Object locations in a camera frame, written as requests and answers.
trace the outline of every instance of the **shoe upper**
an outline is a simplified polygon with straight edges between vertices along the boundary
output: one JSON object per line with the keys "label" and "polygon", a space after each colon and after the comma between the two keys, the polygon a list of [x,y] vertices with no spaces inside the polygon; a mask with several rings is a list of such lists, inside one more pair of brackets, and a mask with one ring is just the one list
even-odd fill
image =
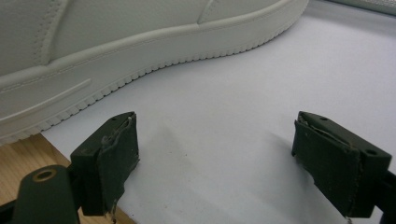
{"label": "shoe upper", "polygon": [[13,0],[0,3],[0,76],[131,35],[244,15],[279,0]]}

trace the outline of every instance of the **clamp jaw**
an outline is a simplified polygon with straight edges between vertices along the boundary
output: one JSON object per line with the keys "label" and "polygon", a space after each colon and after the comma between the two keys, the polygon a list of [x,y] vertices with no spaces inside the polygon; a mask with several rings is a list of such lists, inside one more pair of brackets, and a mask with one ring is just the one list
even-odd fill
{"label": "clamp jaw", "polygon": [[16,201],[0,207],[0,223],[79,223],[112,214],[124,182],[139,161],[134,112],[109,119],[72,154],[69,167],[51,165],[27,175]]}
{"label": "clamp jaw", "polygon": [[341,215],[370,217],[378,206],[381,223],[396,223],[396,176],[387,152],[319,115],[300,112],[295,127],[292,155]]}

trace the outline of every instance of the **textured sole edge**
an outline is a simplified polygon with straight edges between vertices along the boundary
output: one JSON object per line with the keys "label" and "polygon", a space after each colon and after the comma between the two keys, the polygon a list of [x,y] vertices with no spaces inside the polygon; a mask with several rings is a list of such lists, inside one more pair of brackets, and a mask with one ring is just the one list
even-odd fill
{"label": "textured sole edge", "polygon": [[176,65],[179,63],[189,63],[189,62],[199,61],[199,60],[204,60],[204,59],[212,59],[212,58],[219,58],[219,57],[235,55],[235,54],[243,53],[243,52],[251,50],[251,49],[255,49],[255,48],[269,42],[270,40],[274,39],[278,35],[282,34],[284,31],[288,30],[301,17],[301,14],[303,14],[303,12],[304,11],[302,11],[293,20],[286,23],[281,28],[277,29],[275,32],[272,32],[271,34],[269,34],[263,38],[258,38],[253,41],[249,41],[243,45],[233,47],[232,49],[221,49],[221,50],[205,52],[205,53],[201,53],[201,54],[192,54],[191,56],[180,57],[180,58],[174,59],[174,60],[168,60],[168,61],[164,61],[164,62],[160,62],[160,63],[155,63],[151,66],[148,66],[144,69],[141,69],[137,72],[127,75],[126,77],[120,78],[120,79],[106,85],[101,90],[96,91],[95,93],[91,94],[90,96],[78,101],[74,105],[69,106],[68,108],[66,108],[64,111],[62,111],[60,113],[57,113],[56,115],[53,115],[53,116],[49,117],[48,119],[41,121],[32,127],[26,128],[26,129],[21,130],[17,133],[12,133],[9,136],[0,138],[0,146],[2,146],[4,144],[14,143],[14,142],[17,142],[18,140],[28,138],[31,135],[41,133],[42,131],[46,131],[47,129],[51,128],[52,126],[61,123],[63,120],[69,119],[73,115],[76,115],[79,111],[87,108],[89,105],[93,105],[97,101],[99,101],[99,100],[103,99],[105,96],[109,95],[111,92],[116,91],[119,88],[123,87],[124,85],[132,82],[133,80],[136,80],[136,79],[138,79],[148,73],[154,72],[158,69],[165,68],[165,67],[168,67],[171,65]]}

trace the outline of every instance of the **sneaker sole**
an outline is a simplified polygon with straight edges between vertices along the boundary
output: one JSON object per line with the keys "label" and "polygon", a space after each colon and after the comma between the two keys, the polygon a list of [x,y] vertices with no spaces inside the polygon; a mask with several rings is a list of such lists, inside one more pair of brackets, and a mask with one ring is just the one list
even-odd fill
{"label": "sneaker sole", "polygon": [[0,77],[0,146],[47,130],[125,84],[178,63],[241,53],[292,26],[308,0],[156,30]]}

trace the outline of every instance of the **white sneaker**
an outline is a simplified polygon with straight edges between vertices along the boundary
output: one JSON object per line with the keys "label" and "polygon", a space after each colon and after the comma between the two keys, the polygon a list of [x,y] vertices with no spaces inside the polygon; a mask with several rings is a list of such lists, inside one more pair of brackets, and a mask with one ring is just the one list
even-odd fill
{"label": "white sneaker", "polygon": [[307,2],[2,1],[0,145],[151,71],[258,47],[288,29]]}

